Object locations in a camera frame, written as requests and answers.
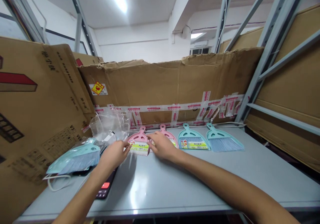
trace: yellow diamond sticker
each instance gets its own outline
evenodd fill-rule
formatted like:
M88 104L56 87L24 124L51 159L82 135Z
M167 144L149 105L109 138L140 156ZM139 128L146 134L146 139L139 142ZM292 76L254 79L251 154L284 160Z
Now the yellow diamond sticker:
M102 84L100 84L100 82L97 81L91 90L93 92L95 92L97 95L99 95L101 93L101 91L103 90L103 88L104 88L104 86Z

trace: cardboard box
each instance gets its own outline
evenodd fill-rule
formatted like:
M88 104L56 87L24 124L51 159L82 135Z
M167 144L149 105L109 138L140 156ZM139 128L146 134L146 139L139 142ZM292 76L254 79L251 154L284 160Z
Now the cardboard box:
M242 35L240 35L237 39L237 41L234 43L230 51L236 50L236 49L242 49L242 48L253 48L256 47L258 44L258 41L260 39L261 33L262 33L263 27L248 31ZM231 39L225 40L221 46L219 53L223 53L224 50L229 45Z
M47 167L83 136L87 121L61 68L73 64L66 46L0 37L1 223L31 204Z
M297 14L275 63L320 29L320 5ZM320 128L320 43L266 78L255 104ZM320 136L251 110L245 123L254 132L320 172Z
M76 63L77 63L78 67L103 63L103 58L102 57L86 55L86 54L80 54L80 53L77 53L77 52L73 52L73 56L74 56L74 58L76 60Z
M143 60L110 62L81 66L79 70L95 105L106 107L113 104L119 108L126 107L126 110L133 106L130 109L136 110L133 114L135 123L152 126L196 121L202 111L200 106L204 93L209 91L211 94L207 101L233 93L244 94L262 51L263 48L251 48L222 54L192 55L178 61L153 64ZM195 102L200 102L199 107L179 110L182 104ZM168 110L162 108L174 103L179 104L168 106ZM141 106L149 107L142 111Z

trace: table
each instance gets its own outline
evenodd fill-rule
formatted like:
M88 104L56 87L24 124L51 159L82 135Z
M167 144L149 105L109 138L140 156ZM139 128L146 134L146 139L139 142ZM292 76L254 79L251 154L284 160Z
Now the table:
M191 127L203 136L206 127ZM247 135L240 128L218 128L237 138L244 152L214 153L191 150L189 154L218 165L268 193L289 211L320 209L320 185ZM182 129L169 131L178 139ZM58 180L55 188L65 180ZM78 191L84 177L73 177L58 192L48 188L15 221L52 221ZM196 177L161 161L154 153L130 155L119 167L107 199L95 200L87 217L127 219L180 215L190 212L239 213Z

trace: metal rack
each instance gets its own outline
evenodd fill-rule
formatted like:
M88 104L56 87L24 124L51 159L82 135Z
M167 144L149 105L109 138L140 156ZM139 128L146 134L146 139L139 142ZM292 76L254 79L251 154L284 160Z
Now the metal rack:
M242 30L244 29L244 27L246 26L246 24L248 23L248 21L250 20L250 18L252 17L254 12L257 10L258 6L261 4L262 1L263 0L255 1L247 17L245 18L241 26L238 28L235 36L232 38L232 40L230 41L225 51L229 51L232 48L237 38L239 37L240 33L242 32ZM259 94L259 91L263 85L264 79L266 77L275 73L277 70L282 68L285 64L287 64L293 58L297 57L298 55L303 53L305 50L307 50L309 47L311 47L314 43L320 40L320 30L318 30L316 33L310 36L307 40L302 42L294 50L292 50L290 53L288 53L281 60L279 60L274 64L274 60L294 21L294 18L296 16L300 3L301 3L301 0L275 0L274 1L257 45L257 46L263 46L264 51L262 53L258 66L253 74L253 77L251 79L247 92L244 95L242 104L238 111L238 115L235 119L236 122L243 122L247 118L251 108L254 108L265 114L268 114L270 116L273 116L289 124L292 124L294 126L297 126L299 128L302 128L306 131L309 131L311 133L314 133L320 136L320 128L317 128L315 126L309 125L307 123L298 121L291 117L282 115L275 111L272 111L267 108L254 104ZM220 17L222 16L222 18L220 18L220 25L218 29L220 29L221 26L224 26L227 8L229 6L229 5L226 5L226 8L225 8L224 7L225 5L226 5L226 1L222 0L221 11L220 11ZM220 44L222 34L223 34L223 28L222 28L222 31L220 31L219 33L217 31L217 37L219 38L218 39L216 37L217 45ZM216 46L215 49L216 49L215 52L218 53L219 47Z
M33 11L28 4L27 0L3 0L11 15L19 25L22 32L25 34L26 38L30 41L41 42L44 43L44 36L42 33L42 28L33 14ZM75 52L79 52L80 46L80 37L81 37L81 27L84 33L84 36L88 42L88 46L90 48L91 54L93 56L97 55L96 48L93 44L92 36L90 34L89 26L84 17L80 1L72 0L74 7L77 11L77 29L76 29L76 37L75 37Z
M92 55L96 56L96 49L93 44L93 40L84 17L81 5L79 0L72 0L74 7L78 13L77 16L77 29L76 29L76 38L75 38L75 52L79 51L80 44L80 35L81 27L87 39L88 45L90 47ZM259 5L263 0L256 0L253 4L251 10L246 16L245 20L242 22L241 26L238 28L236 34L230 41L225 51L229 51L234 43L237 41L241 32L247 25L248 21L251 19ZM26 0L4 0L7 4L8 9L11 11L12 16L16 19L16 22L20 25L20 28L23 30L23 33L26 34L26 37L31 41L44 42L44 37L41 32L41 27L35 18L28 2ZM220 10L220 22L216 33L215 39L215 53L218 53L221 45L221 38L223 35L223 30L225 26L225 20L227 17L228 8L230 6L231 0L222 0L221 10ZM306 131L312 132L320 136L320 128L311 126L304 122L298 121L296 119L290 118L288 116L282 115L275 111L269 110L267 108L258 106L254 104L259 91L263 85L264 79L277 70L282 68L290 60L300 55L302 52L307 50L310 46L320 40L320 30L310 36L307 40L301 43L298 47L284 56L281 60L274 64L274 60L277 56L277 53L293 23L293 20L296 16L297 9L300 5L301 0L274 0L272 8L270 10L269 16L267 18L266 24L260 36L257 46L265 47L261 59L258 63L258 66L254 72L250 85L247 89L247 92L243 98L243 102L238 111L236 117L236 122L243 122L251 108L264 112L268 115L271 115L275 118L278 118L282 121L290 123L294 126L302 128Z

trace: yellow label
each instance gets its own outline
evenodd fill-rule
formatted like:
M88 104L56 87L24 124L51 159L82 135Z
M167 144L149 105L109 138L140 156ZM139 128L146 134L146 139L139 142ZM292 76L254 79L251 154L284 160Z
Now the yellow label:
M190 149L208 149L204 142L188 142Z
M103 90L103 88L104 88L104 86L102 84L100 84L100 82L97 81L91 90L93 92L95 92L97 95L99 95L101 93L101 91Z
M134 151L148 151L149 146L147 144L135 141L129 141L131 144L131 150Z

